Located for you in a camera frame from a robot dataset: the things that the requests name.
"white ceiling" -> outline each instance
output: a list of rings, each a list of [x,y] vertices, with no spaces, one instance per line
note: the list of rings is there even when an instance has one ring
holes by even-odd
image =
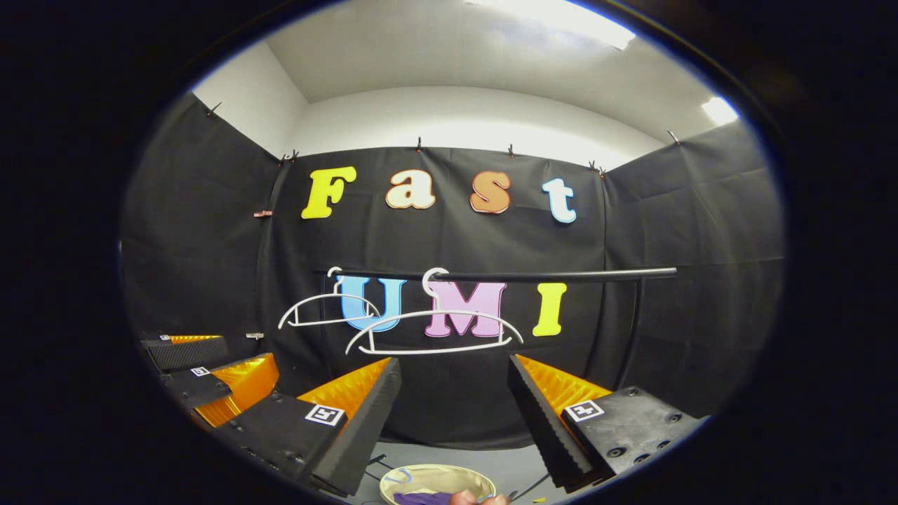
[[[349,0],[267,39],[309,103],[378,89],[478,86],[598,112],[670,142],[714,123],[715,94],[636,38],[618,51],[464,0]]]

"pink letter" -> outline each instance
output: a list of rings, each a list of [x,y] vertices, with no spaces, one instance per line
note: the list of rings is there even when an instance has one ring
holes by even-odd
[[[506,288],[504,282],[481,282],[471,293],[471,299],[465,301],[462,292],[458,290],[454,282],[431,281],[429,284],[440,297],[440,305],[444,310],[467,310],[499,317],[499,306],[502,303],[502,291]],[[462,314],[435,314],[430,320],[424,333],[430,337],[446,337],[449,335],[449,327],[446,326],[446,316],[452,319],[455,331],[464,335],[471,325],[474,315]],[[476,337],[496,337],[499,335],[501,323],[486,317],[478,317],[477,324],[471,333]]]

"finger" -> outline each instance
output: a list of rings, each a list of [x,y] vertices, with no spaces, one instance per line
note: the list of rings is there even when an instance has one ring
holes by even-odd
[[[470,491],[464,490],[452,495],[449,505],[477,505],[477,498]]]
[[[508,505],[508,498],[506,498],[506,495],[500,494],[484,500],[480,505]]]

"purple cloth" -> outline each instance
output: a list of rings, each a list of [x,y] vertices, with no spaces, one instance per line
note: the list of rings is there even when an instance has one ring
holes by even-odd
[[[393,499],[399,505],[448,505],[452,494],[448,492],[395,492]]]

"black metal rod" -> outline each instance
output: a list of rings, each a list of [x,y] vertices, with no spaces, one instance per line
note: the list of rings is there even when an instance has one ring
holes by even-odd
[[[318,269],[320,273],[327,273],[329,269]],[[433,280],[458,280],[471,282],[534,282],[534,281],[565,281],[565,282],[622,282],[626,280],[640,279],[670,279],[676,277],[676,268],[642,269],[642,270],[603,270],[603,271],[562,271],[541,273],[437,273]],[[341,270],[338,275],[352,277],[369,277],[378,279],[421,279],[424,272],[395,272],[395,271],[369,271],[369,270]]]

